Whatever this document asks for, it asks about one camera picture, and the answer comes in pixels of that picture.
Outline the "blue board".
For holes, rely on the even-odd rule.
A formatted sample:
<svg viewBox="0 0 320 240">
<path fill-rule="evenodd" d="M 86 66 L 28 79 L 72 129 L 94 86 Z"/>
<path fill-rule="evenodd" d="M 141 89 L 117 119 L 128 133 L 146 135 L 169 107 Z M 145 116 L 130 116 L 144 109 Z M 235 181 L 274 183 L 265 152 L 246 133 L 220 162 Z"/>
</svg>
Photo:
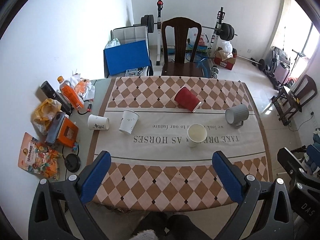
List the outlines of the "blue board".
<svg viewBox="0 0 320 240">
<path fill-rule="evenodd" d="M 104 75 L 106 78 L 124 73 L 129 69 L 150 66 L 145 40 L 106 48 L 103 51 L 103 55 Z"/>
</svg>

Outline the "white paper cup with birds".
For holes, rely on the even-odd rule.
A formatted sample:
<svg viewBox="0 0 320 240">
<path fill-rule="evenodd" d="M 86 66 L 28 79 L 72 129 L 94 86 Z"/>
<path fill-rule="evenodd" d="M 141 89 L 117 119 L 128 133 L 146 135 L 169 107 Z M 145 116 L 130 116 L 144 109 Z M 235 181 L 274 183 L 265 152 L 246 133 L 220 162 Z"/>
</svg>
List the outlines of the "white paper cup with birds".
<svg viewBox="0 0 320 240">
<path fill-rule="evenodd" d="M 189 147 L 196 147 L 207 138 L 207 130 L 201 124 L 192 124 L 187 131 L 186 142 Z"/>
</svg>

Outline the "barbell rack with weights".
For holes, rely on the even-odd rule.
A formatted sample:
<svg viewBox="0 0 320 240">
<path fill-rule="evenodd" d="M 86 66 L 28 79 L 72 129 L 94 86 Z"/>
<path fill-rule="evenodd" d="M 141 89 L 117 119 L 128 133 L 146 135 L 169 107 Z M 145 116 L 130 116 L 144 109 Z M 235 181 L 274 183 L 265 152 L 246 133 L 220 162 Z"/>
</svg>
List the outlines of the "barbell rack with weights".
<svg viewBox="0 0 320 240">
<path fill-rule="evenodd" d="M 163 1 L 158 0 L 157 19 L 154 19 L 152 14 L 144 15 L 140 19 L 140 25 L 146 26 L 148 33 L 157 31 L 157 65 L 160 65 L 161 56 L 164 56 L 164 59 L 168 60 L 169 49 L 165 34 L 166 27 L 174 28 L 176 31 L 175 42 L 177 42 L 177 44 L 175 45 L 174 53 L 176 56 L 178 56 L 179 61 L 182 60 L 182 57 L 187 49 L 191 51 L 190 59 L 193 61 L 198 48 L 204 46 L 206 49 L 211 49 L 211 45 L 216 47 L 219 39 L 229 42 L 236 36 L 233 26 L 223 22 L 225 18 L 223 7 L 221 7 L 217 13 L 216 25 L 214 27 L 200 25 L 199 23 L 186 17 L 176 17 L 167 21 L 163 21 L 161 15 L 162 10 Z M 213 31 L 212 39 L 207 41 L 207 45 L 201 44 L 202 29 L 210 29 Z"/>
</svg>

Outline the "white padded chair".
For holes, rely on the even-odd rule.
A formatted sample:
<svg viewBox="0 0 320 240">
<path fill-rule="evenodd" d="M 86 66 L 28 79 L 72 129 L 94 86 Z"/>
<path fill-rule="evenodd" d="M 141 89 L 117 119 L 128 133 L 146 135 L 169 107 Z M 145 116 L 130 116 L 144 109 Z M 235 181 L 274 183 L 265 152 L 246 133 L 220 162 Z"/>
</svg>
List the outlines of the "white padded chair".
<svg viewBox="0 0 320 240">
<path fill-rule="evenodd" d="M 134 25 L 113 29 L 111 31 L 111 38 L 117 39 L 121 45 L 145 41 L 147 48 L 149 48 L 148 28 L 146 25 Z"/>
</svg>

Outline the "yellow plastic bag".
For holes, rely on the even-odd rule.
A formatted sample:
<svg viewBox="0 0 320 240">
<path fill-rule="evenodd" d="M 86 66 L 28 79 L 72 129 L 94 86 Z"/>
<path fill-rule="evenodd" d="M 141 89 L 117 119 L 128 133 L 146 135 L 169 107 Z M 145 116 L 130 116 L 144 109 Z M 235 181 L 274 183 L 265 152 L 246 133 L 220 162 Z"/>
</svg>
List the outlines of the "yellow plastic bag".
<svg viewBox="0 0 320 240">
<path fill-rule="evenodd" d="M 33 111 L 31 123 L 42 135 L 48 133 L 54 117 L 61 110 L 61 106 L 57 100 L 46 99 Z"/>
</svg>

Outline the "black round puck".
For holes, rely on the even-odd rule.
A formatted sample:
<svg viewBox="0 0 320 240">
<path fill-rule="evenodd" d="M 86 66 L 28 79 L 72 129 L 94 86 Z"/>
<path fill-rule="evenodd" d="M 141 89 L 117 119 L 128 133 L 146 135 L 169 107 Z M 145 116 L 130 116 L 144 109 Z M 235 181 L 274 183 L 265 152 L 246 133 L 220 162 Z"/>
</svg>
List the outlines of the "black round puck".
<svg viewBox="0 0 320 240">
<path fill-rule="evenodd" d="M 69 172 L 75 173 L 80 169 L 81 161 L 78 155 L 71 153 L 64 159 L 65 167 Z"/>
</svg>

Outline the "red paper cup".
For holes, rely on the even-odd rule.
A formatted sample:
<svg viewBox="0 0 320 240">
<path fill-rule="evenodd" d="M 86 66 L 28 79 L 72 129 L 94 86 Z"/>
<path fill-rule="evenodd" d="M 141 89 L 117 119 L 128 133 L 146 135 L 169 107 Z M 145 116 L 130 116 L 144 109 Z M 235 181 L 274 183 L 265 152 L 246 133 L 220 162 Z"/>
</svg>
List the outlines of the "red paper cup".
<svg viewBox="0 0 320 240">
<path fill-rule="evenodd" d="M 180 106 L 193 113 L 202 105 L 202 101 L 185 86 L 181 87 L 176 93 L 174 100 Z"/>
</svg>

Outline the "red cardboard box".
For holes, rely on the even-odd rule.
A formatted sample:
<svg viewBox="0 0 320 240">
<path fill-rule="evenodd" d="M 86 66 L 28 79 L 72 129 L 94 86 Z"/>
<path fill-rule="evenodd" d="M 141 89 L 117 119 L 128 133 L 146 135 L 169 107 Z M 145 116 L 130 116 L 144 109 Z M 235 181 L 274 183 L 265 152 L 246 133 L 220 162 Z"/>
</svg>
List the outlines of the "red cardboard box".
<svg viewBox="0 0 320 240">
<path fill-rule="evenodd" d="M 221 47 L 218 47 L 214 54 L 214 64 L 228 70 L 232 70 L 235 65 L 237 50 L 233 48 L 230 54 L 226 54 Z"/>
</svg>

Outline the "white paper cup upside down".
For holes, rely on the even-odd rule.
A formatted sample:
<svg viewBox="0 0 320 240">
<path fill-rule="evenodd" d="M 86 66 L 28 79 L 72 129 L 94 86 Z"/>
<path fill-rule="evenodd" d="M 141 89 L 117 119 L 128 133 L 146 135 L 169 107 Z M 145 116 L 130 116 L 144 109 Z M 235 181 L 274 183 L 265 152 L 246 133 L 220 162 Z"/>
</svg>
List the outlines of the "white paper cup upside down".
<svg viewBox="0 0 320 240">
<path fill-rule="evenodd" d="M 139 119 L 139 115 L 129 109 L 125 109 L 123 111 L 123 116 L 121 118 L 119 130 L 125 134 L 131 134 L 137 121 Z"/>
</svg>

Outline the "orange snack bag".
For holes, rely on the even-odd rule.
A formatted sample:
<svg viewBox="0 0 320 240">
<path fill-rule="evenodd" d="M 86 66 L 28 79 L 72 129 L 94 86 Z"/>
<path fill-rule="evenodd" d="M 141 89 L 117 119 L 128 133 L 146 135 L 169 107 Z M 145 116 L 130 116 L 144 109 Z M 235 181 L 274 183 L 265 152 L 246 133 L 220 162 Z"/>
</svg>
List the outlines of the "orange snack bag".
<svg viewBox="0 0 320 240">
<path fill-rule="evenodd" d="M 58 180 L 58 160 L 61 157 L 60 152 L 25 132 L 21 143 L 18 167 L 44 178 Z"/>
</svg>

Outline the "dark wooden side chair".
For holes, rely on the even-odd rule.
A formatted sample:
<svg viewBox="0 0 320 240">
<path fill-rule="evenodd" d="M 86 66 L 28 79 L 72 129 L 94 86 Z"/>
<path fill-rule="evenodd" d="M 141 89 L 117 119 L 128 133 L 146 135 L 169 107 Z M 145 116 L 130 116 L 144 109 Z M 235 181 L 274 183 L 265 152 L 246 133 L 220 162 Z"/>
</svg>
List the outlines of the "dark wooden side chair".
<svg viewBox="0 0 320 240">
<path fill-rule="evenodd" d="M 291 123 L 292 117 L 298 112 L 302 113 L 303 107 L 316 95 L 317 86 L 314 79 L 305 74 L 293 90 L 282 86 L 271 102 L 278 112 L 279 121 L 287 126 Z"/>
</svg>

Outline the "orange and black box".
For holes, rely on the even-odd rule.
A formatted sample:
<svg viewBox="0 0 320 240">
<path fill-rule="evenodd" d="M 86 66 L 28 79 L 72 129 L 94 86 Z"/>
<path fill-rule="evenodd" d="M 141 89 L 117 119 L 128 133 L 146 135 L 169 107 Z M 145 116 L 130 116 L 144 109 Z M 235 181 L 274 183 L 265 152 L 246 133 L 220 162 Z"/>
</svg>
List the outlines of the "orange and black box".
<svg viewBox="0 0 320 240">
<path fill-rule="evenodd" d="M 71 122 L 65 112 L 57 112 L 54 116 L 45 143 L 53 146 L 55 143 L 72 148 L 75 144 L 79 128 Z"/>
</svg>

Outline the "checkered printed tablecloth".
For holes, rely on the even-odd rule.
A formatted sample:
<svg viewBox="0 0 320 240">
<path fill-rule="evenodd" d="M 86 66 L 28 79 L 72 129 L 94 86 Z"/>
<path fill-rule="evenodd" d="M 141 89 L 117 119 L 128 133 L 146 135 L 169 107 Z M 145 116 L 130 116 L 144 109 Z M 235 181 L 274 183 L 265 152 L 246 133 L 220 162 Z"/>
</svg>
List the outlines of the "checkered printed tablecloth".
<svg viewBox="0 0 320 240">
<path fill-rule="evenodd" d="M 202 105 L 193 113 L 175 100 L 187 87 Z M 246 105 L 249 117 L 241 127 L 225 119 L 227 109 Z M 119 130 L 123 111 L 139 119 L 131 134 Z M 112 164 L 93 200 L 119 209 L 193 211 L 231 203 L 212 167 L 221 151 L 244 174 L 272 180 L 265 131 L 251 94 L 240 81 L 200 77 L 145 76 L 111 79 L 99 115 L 108 130 L 95 131 L 88 163 L 101 151 Z M 196 147 L 186 142 L 192 124 L 201 124 L 207 138 Z"/>
</svg>

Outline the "orange drink bottle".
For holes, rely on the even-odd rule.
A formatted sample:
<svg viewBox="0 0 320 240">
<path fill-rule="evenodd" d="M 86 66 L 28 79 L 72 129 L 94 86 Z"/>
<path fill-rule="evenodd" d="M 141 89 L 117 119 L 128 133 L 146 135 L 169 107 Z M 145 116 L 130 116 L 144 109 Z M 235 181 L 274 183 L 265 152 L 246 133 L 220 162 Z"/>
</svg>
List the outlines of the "orange drink bottle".
<svg viewBox="0 0 320 240">
<path fill-rule="evenodd" d="M 80 96 L 76 93 L 71 83 L 68 80 L 65 80 L 62 76 L 57 78 L 58 83 L 60 84 L 60 91 L 65 96 L 74 109 L 81 110 L 84 107 L 84 102 Z"/>
</svg>

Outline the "black rectangular speaker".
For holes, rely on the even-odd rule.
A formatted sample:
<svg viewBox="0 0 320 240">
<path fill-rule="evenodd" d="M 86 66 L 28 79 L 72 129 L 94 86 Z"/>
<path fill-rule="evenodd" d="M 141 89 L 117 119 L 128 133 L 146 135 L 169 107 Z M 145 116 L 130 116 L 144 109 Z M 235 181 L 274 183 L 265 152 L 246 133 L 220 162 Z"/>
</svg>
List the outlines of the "black rectangular speaker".
<svg viewBox="0 0 320 240">
<path fill-rule="evenodd" d="M 73 107 L 71 104 L 61 93 L 57 92 L 48 81 L 44 81 L 44 83 L 40 86 L 40 89 L 44 92 L 47 98 L 57 100 L 59 103 L 61 103 L 61 111 L 65 112 L 69 116 L 72 114 Z"/>
</svg>

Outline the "grey ribbed mug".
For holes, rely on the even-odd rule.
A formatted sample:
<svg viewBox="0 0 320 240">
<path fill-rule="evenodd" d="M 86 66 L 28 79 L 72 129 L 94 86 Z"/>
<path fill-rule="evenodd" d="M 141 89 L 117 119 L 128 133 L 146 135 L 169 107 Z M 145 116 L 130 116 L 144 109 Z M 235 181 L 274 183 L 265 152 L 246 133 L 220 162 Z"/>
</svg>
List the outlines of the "grey ribbed mug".
<svg viewBox="0 0 320 240">
<path fill-rule="evenodd" d="M 227 123 L 236 128 L 241 127 L 244 124 L 244 121 L 248 119 L 248 117 L 248 107 L 243 104 L 231 107 L 225 112 L 225 119 Z"/>
</svg>

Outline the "white paper cup lying sideways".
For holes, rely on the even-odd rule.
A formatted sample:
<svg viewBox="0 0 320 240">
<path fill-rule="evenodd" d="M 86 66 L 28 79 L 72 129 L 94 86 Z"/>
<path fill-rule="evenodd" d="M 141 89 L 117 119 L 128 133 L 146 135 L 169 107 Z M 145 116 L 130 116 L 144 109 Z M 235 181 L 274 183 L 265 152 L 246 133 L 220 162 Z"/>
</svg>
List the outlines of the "white paper cup lying sideways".
<svg viewBox="0 0 320 240">
<path fill-rule="evenodd" d="M 110 127 L 109 118 L 91 114 L 87 120 L 88 129 L 92 131 L 108 130 Z"/>
</svg>

